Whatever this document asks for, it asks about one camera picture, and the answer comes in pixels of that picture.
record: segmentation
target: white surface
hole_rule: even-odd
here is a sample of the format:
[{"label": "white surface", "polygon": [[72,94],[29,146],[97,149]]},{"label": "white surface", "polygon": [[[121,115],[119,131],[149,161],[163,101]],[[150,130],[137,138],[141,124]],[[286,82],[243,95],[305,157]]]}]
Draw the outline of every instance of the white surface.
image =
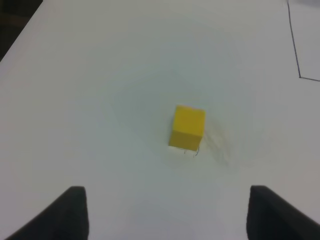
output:
[{"label": "white surface", "polygon": [[320,222],[319,101],[279,0],[45,1],[0,63],[0,238],[72,185],[92,240],[244,240],[251,185]]},{"label": "white surface", "polygon": [[297,3],[292,2],[290,9],[301,76],[320,80],[320,4]]}]

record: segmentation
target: wooden block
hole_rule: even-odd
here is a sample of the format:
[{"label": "wooden block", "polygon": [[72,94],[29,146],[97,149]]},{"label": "wooden block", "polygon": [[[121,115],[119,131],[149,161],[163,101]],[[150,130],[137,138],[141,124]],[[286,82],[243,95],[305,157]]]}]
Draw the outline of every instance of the wooden block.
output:
[{"label": "wooden block", "polygon": [[202,109],[176,106],[169,146],[197,151],[204,136],[205,119]]}]

